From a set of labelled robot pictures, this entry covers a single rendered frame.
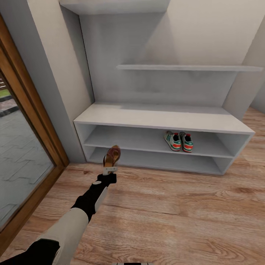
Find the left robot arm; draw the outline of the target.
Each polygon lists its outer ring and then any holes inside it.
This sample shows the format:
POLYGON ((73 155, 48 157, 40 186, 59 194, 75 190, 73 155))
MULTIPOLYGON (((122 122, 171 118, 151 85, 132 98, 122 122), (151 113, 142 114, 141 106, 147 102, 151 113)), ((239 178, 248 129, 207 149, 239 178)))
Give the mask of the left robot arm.
POLYGON ((24 253, 0 265, 69 265, 88 223, 105 199, 110 184, 116 183, 118 167, 104 167, 90 189, 74 206, 30 244, 24 253))

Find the sandal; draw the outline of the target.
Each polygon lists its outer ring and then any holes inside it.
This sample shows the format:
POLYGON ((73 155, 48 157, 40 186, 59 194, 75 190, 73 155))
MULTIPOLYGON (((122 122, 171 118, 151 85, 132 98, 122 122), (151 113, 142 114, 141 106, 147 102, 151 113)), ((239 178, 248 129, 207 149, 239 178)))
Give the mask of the sandal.
POLYGON ((104 167, 114 167, 116 161, 120 159, 120 148, 118 146, 113 146, 108 150, 106 157, 103 159, 104 167))

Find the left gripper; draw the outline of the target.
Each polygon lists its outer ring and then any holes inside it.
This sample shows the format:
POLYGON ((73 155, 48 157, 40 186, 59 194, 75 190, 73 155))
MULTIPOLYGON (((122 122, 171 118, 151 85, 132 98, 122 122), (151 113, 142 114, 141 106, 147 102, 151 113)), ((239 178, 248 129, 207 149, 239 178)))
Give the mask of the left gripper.
POLYGON ((110 174, 107 175, 107 176, 103 176, 103 174, 98 175, 98 180, 100 180, 100 179, 102 179, 102 178, 104 178, 104 179, 106 179, 106 180, 108 181, 108 185, 117 182, 116 174, 113 174, 113 173, 110 173, 110 174))

